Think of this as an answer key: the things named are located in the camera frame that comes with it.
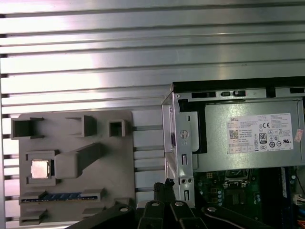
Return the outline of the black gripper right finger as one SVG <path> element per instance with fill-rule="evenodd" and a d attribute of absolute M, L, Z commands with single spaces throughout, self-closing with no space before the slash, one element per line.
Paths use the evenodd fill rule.
<path fill-rule="evenodd" d="M 164 188 L 168 192 L 170 209 L 175 221 L 182 229 L 271 229 L 260 221 L 246 217 L 221 206 L 200 204 L 200 209 L 191 208 L 185 201 L 177 200 L 174 180 L 166 179 Z"/>

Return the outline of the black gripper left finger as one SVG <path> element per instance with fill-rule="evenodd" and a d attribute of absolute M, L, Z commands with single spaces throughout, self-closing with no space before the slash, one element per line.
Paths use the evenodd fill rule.
<path fill-rule="evenodd" d="M 87 217 L 70 229 L 162 229 L 165 204 L 171 200 L 171 183 L 157 182 L 153 188 L 154 199 L 144 207 L 134 208 L 127 204 L 113 207 Z"/>

